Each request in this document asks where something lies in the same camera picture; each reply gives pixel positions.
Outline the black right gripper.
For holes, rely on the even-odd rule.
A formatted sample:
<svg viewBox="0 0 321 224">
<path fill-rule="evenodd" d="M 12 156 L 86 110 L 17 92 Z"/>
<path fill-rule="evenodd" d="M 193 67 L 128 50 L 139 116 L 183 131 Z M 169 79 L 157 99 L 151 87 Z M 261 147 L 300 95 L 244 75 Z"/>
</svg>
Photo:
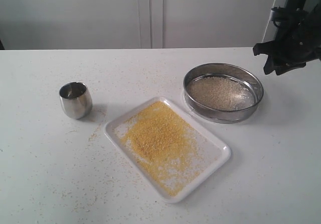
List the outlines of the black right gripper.
<svg viewBox="0 0 321 224">
<path fill-rule="evenodd" d="M 320 8 L 313 8 L 296 26 L 278 28 L 273 41 L 254 45 L 253 54 L 268 55 L 265 75 L 282 75 L 320 58 Z"/>
</svg>

